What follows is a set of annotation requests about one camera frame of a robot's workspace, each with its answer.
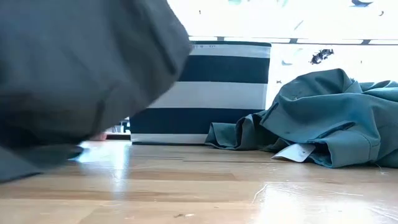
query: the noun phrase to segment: wooden floor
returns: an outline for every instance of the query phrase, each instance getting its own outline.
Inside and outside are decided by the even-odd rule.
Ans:
[[[0,185],[0,223],[398,223],[398,170],[332,170],[257,151],[87,145],[79,161]]]

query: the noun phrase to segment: white price tag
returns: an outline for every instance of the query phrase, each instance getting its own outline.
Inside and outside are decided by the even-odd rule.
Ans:
[[[271,159],[290,159],[295,162],[304,162],[304,160],[315,150],[313,144],[293,144],[271,157]]]

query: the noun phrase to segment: teal fabric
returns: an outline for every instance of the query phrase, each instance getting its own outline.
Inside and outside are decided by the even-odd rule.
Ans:
[[[267,152],[295,142],[315,144],[309,158],[325,167],[398,167],[398,83],[358,83],[341,69],[302,75],[269,110],[213,123],[206,139],[220,149]]]

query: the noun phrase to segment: dark gray garment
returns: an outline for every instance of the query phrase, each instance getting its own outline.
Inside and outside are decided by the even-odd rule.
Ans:
[[[0,15],[0,181],[149,106],[190,52],[166,0],[5,0]]]
[[[310,159],[331,167],[398,168],[398,83],[358,83],[341,69],[301,75],[284,85],[267,111],[236,124],[213,123],[208,145],[278,152],[316,145]]]

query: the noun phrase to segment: storage bin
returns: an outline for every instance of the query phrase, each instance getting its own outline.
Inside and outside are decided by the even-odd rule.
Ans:
[[[196,41],[179,81],[130,118],[133,144],[203,144],[210,124],[266,107],[271,44]]]

